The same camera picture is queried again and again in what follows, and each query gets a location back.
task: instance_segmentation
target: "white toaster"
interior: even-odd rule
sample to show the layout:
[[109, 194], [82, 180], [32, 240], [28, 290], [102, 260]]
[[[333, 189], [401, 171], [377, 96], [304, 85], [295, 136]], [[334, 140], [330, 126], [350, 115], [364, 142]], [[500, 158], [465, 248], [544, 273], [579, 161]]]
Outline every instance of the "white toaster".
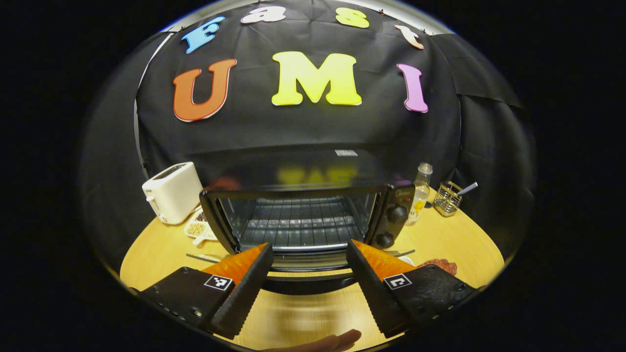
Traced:
[[202, 185], [192, 162], [178, 163], [147, 180], [146, 201], [164, 224], [180, 224], [200, 203]]

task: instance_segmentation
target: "wooden table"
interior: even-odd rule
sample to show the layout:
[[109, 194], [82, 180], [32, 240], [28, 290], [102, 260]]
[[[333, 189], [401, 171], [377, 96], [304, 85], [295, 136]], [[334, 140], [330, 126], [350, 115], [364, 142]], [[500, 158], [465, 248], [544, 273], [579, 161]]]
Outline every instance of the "wooden table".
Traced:
[[[432, 202], [435, 191], [431, 190]], [[210, 255], [221, 260], [228, 252], [217, 241], [204, 241], [199, 246], [183, 233], [189, 219], [180, 225], [165, 225], [158, 219], [137, 237], [121, 265], [120, 279], [140, 291], [188, 266], [205, 269], [212, 265], [186, 254]], [[455, 262], [456, 277], [470, 286], [489, 284], [504, 268], [500, 251], [485, 232], [465, 213], [448, 218], [434, 208], [424, 209], [417, 223], [405, 226], [396, 243], [387, 251], [415, 252], [407, 255], [415, 265], [430, 259]], [[319, 276], [350, 272], [350, 269], [327, 272], [270, 272], [270, 276]], [[363, 334], [353, 348], [357, 351], [386, 339], [378, 331], [359, 284], [338, 291], [308, 296], [289, 296], [261, 290], [246, 319], [241, 333], [227, 340], [252, 349], [280, 348], [309, 343], [331, 334], [357, 329]]]

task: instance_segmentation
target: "yellow letter m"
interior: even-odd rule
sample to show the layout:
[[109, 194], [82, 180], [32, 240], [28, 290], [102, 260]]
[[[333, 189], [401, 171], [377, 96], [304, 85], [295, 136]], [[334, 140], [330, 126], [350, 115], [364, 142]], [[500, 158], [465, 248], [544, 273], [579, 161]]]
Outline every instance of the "yellow letter m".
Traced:
[[302, 94], [295, 88], [297, 80], [312, 102], [317, 103], [324, 89], [331, 82], [326, 100], [336, 105], [360, 105], [361, 96], [356, 93], [352, 66], [356, 59], [345, 54], [330, 54], [317, 69], [300, 51], [284, 51], [272, 57], [280, 63], [278, 93], [272, 97], [274, 105], [297, 105]]

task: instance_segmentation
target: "oven door handle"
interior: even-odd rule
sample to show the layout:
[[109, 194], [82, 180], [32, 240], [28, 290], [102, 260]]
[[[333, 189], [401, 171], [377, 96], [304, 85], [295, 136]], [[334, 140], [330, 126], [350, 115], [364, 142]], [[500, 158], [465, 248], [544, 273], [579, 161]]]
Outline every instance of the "oven door handle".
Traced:
[[353, 273], [312, 277], [267, 276], [262, 289], [274, 293], [303, 295], [320, 294], [348, 287], [356, 282]]

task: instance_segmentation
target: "finger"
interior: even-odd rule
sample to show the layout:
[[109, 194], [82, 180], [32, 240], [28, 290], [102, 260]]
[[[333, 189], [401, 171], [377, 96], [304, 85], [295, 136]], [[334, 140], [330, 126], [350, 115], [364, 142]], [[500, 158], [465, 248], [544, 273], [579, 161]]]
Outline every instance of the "finger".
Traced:
[[351, 343], [351, 344], [349, 344], [347, 346], [344, 346], [344, 347], [339, 346], [339, 347], [337, 347], [336, 349], [334, 349], [334, 350], [332, 350], [330, 352], [344, 352], [344, 351], [347, 351], [347, 350], [351, 349], [352, 347], [354, 347], [354, 343]]
[[339, 338], [335, 335], [326, 336], [315, 342], [300, 344], [293, 347], [264, 349], [264, 352], [328, 352], [339, 346]]
[[356, 329], [349, 330], [339, 336], [339, 345], [336, 348], [340, 348], [342, 346], [347, 346], [351, 343], [355, 343], [358, 339], [361, 338], [361, 332]]

